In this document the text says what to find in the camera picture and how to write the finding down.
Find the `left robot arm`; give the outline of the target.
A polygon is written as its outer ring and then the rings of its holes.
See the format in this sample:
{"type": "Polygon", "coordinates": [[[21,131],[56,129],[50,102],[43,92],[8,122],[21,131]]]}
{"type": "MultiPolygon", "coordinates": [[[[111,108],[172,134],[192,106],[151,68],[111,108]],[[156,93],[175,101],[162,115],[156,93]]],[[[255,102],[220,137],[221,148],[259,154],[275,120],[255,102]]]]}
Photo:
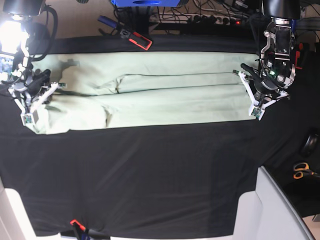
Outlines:
{"type": "Polygon", "coordinates": [[[271,22],[263,32],[266,45],[258,49],[258,67],[242,63],[241,71],[233,71],[251,100],[248,114],[258,120],[267,107],[290,97],[287,90],[294,83],[298,69],[291,54],[296,43],[292,26],[301,17],[298,0],[263,0],[260,6],[271,22]]]}

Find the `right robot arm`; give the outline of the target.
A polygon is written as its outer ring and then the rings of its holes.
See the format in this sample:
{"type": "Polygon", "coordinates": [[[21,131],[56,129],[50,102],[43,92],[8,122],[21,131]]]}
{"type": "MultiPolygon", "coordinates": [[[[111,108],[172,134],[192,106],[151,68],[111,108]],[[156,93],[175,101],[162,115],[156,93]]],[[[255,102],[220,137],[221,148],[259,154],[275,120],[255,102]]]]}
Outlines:
{"type": "Polygon", "coordinates": [[[65,83],[50,80],[51,71],[35,70],[34,63],[43,60],[51,50],[57,29],[58,14],[44,0],[6,0],[3,12],[7,19],[0,25],[0,89],[14,100],[20,109],[22,124],[35,125],[38,109],[50,103],[53,93],[66,87],[65,83]],[[31,49],[37,38],[31,24],[33,17],[45,12],[53,17],[53,29],[44,52],[31,49]]]}

